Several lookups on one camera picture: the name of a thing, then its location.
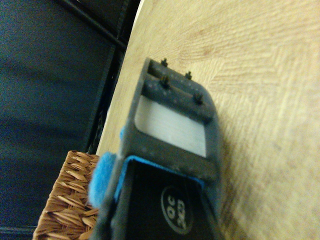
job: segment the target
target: white panel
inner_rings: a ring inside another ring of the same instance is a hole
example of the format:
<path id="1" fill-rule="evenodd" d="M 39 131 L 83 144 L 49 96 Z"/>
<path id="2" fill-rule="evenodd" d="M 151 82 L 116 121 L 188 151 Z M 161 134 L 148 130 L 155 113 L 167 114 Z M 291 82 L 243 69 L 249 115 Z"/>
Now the white panel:
<path id="1" fill-rule="evenodd" d="M 189 117 L 141 96 L 134 122 L 145 134 L 206 157 L 205 127 Z"/>

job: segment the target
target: blue felt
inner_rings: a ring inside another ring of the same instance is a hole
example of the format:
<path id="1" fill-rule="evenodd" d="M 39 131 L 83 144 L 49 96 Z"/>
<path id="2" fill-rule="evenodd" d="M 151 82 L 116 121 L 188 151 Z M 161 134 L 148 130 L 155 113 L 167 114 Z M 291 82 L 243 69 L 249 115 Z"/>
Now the blue felt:
<path id="1" fill-rule="evenodd" d="M 116 155 L 105 153 L 98 161 L 89 184 L 88 197 L 94 208 L 99 208 L 104 200 L 105 192 L 114 167 Z"/>

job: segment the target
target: wooden surface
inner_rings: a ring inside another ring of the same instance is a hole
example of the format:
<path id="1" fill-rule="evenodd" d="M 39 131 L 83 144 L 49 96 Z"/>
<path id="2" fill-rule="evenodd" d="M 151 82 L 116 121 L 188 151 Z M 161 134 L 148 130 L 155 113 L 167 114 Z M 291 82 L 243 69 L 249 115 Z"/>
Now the wooden surface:
<path id="1" fill-rule="evenodd" d="M 98 155 L 118 150 L 146 57 L 215 102 L 226 239 L 320 239 L 319 0 L 145 0 Z"/>

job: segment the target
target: metal rod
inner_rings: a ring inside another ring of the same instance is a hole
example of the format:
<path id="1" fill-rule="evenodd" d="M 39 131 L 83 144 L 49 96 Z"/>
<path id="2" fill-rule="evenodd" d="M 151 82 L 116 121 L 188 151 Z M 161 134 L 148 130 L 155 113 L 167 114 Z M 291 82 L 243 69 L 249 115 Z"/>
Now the metal rod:
<path id="1" fill-rule="evenodd" d="M 107 30 L 103 25 L 94 20 L 88 13 L 86 13 L 79 6 L 80 3 L 75 3 L 72 0 L 56 0 L 60 5 L 64 6 L 66 9 L 71 11 L 77 17 L 81 18 L 93 28 L 95 28 L 101 35 L 109 39 L 112 43 L 116 44 L 121 50 L 126 50 L 127 45 L 117 39 L 109 30 Z"/>

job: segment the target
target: dark fabric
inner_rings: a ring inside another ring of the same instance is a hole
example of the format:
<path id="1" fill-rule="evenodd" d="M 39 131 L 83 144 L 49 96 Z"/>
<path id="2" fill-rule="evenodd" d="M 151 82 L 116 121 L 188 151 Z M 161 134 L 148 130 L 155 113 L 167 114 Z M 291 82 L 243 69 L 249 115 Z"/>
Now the dark fabric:
<path id="1" fill-rule="evenodd" d="M 36 226 L 84 151 L 114 47 L 51 0 L 0 1 L 0 227 Z"/>

